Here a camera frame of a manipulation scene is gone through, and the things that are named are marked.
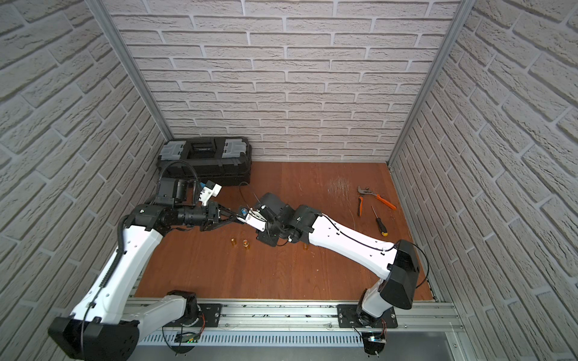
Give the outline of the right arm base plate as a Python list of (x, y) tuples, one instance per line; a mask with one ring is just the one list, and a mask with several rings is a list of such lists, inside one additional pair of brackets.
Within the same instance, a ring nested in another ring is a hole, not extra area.
[(397, 315), (393, 308), (387, 309), (380, 317), (373, 317), (363, 312), (358, 312), (358, 305), (337, 305), (337, 320), (339, 328), (373, 328), (386, 329), (398, 328)]

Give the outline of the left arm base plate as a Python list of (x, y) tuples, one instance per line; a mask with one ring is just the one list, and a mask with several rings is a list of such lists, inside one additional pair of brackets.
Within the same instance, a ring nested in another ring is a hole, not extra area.
[(220, 303), (201, 302), (199, 307), (205, 317), (206, 328), (217, 328), (223, 305)]

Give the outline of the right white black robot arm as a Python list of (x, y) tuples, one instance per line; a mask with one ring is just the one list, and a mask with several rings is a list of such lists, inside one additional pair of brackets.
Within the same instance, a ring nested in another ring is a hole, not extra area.
[(307, 205), (293, 209), (272, 193), (265, 194), (248, 211), (245, 223), (257, 230), (259, 241), (272, 247), (284, 239), (326, 248), (378, 276), (358, 303), (361, 323), (367, 325), (391, 308), (412, 308), (420, 275), (417, 248), (412, 242), (373, 239)]

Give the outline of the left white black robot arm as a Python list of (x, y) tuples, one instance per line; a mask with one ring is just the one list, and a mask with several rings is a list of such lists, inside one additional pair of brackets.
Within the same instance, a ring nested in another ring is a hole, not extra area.
[(265, 228), (251, 210), (232, 211), (213, 201), (220, 185), (201, 182), (193, 168), (190, 173), (161, 175), (156, 194), (119, 220), (117, 249), (105, 268), (70, 315), (55, 318), (49, 326), (49, 337), (68, 357), (127, 360), (143, 338), (168, 324), (206, 328), (207, 318), (195, 293), (187, 291), (173, 290), (132, 314), (124, 311), (132, 286), (168, 233), (194, 227), (210, 231), (252, 221), (258, 230)]

